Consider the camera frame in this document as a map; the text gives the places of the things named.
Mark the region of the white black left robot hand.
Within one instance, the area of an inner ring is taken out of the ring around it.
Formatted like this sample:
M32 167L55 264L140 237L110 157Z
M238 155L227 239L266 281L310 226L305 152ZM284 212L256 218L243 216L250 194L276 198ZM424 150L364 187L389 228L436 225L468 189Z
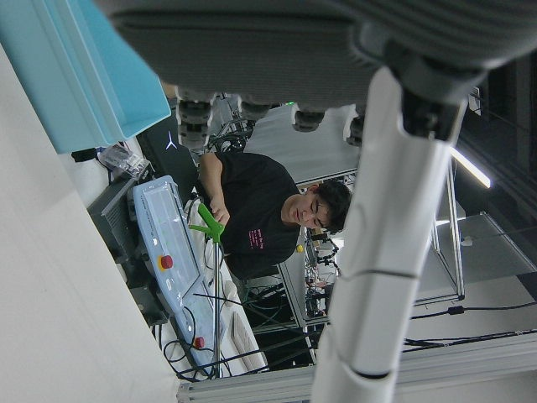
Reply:
M536 47L533 1L100 1L123 39L192 100L294 102L295 125L364 106L342 277L314 402L389 402L467 97Z

